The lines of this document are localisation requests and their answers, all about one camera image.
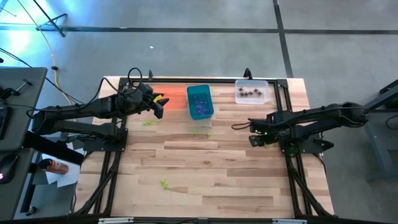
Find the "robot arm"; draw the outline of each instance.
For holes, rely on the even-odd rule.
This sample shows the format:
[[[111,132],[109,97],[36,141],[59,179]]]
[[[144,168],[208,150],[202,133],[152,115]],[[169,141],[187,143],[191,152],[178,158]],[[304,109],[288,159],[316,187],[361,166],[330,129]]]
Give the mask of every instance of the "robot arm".
[[[168,98],[156,100],[162,93],[153,93],[153,89],[141,84],[135,89],[125,89],[123,92],[99,98],[85,105],[50,106],[33,115],[32,130],[36,134],[52,134],[57,131],[93,134],[103,139],[118,137],[118,128],[114,123],[102,125],[77,123],[67,119],[94,116],[97,118],[123,118],[141,111],[154,110],[157,118],[163,117],[163,106]]]
[[[341,126],[362,127],[368,121],[367,113],[361,105],[350,102],[298,112],[276,111],[268,114],[266,119],[249,119],[250,132],[257,134],[250,136],[249,140],[253,147],[272,144],[280,139],[294,143]]]

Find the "black desk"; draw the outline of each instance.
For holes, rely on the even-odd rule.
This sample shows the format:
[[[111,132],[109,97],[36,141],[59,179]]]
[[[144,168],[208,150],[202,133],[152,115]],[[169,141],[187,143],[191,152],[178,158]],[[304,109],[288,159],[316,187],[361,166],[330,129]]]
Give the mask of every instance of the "black desk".
[[[43,87],[46,68],[0,68],[0,86],[3,88],[17,88],[23,79],[30,81],[32,86],[25,86],[20,96],[10,96],[9,104],[27,105],[35,107]],[[32,148],[21,149],[30,118],[26,116],[28,108],[13,107],[11,119],[3,140],[0,140],[0,158],[15,153],[19,156],[15,176],[8,184],[0,185],[0,220],[10,220],[21,197],[21,192],[29,171],[30,162],[34,154]]]

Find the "blue container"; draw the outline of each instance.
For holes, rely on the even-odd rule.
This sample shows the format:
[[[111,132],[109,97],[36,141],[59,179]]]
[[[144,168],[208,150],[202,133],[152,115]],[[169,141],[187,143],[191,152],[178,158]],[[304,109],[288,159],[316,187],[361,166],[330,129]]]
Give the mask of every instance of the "blue container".
[[[210,118],[214,113],[208,85],[190,86],[187,88],[189,112],[192,119]]]

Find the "wooden tabletop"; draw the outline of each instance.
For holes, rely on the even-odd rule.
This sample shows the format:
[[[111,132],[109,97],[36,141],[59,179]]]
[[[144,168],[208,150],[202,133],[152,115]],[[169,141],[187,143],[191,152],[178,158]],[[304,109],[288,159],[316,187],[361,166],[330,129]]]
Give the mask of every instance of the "wooden tabletop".
[[[119,78],[108,77],[114,86]],[[304,80],[288,79],[288,84],[293,110],[309,109]],[[119,165],[112,216],[294,217],[286,163],[278,144],[251,147],[248,129],[231,129],[232,124],[247,122],[247,118],[265,118],[274,112],[273,87],[265,105],[238,105],[234,84],[209,86],[215,111],[211,119],[192,120],[188,107],[165,111],[161,120],[153,111],[128,117],[129,136]],[[113,93],[104,83],[99,97]],[[93,122],[108,121],[94,118]],[[153,122],[143,125],[145,121]],[[103,152],[94,152],[82,165],[75,210],[97,187],[103,157]],[[309,189],[333,213],[321,162],[304,154],[303,163]],[[161,180],[169,184],[168,190],[162,188]],[[298,194],[304,211],[300,190]]]

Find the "concrete floor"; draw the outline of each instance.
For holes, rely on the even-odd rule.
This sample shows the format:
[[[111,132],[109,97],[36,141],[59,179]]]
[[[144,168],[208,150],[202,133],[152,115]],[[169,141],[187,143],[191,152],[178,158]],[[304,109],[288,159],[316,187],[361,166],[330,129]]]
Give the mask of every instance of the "concrete floor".
[[[45,18],[32,1],[22,1],[38,22]],[[103,27],[277,27],[272,0],[47,0],[39,1],[50,16],[66,12],[68,26]],[[398,29],[395,0],[280,0],[285,29]],[[8,0],[0,22],[30,24]],[[68,32],[65,38],[46,32],[60,67],[62,88],[88,101],[104,75],[126,75],[131,67],[154,75],[241,76],[246,67],[255,77],[285,78],[278,34],[105,33]],[[397,78],[396,35],[286,35],[295,78],[304,78],[311,107],[354,101],[365,103]],[[35,67],[51,66],[50,52],[39,32],[0,31],[0,47]],[[6,66],[23,66],[5,55]],[[53,80],[51,72],[47,75]],[[65,105],[48,83],[38,108]],[[325,153],[335,213],[344,218],[398,222],[398,182],[367,183],[377,171],[363,129],[340,128],[325,133],[335,147]],[[52,194],[51,200],[42,200]],[[38,187],[32,217],[68,212],[72,188]]]

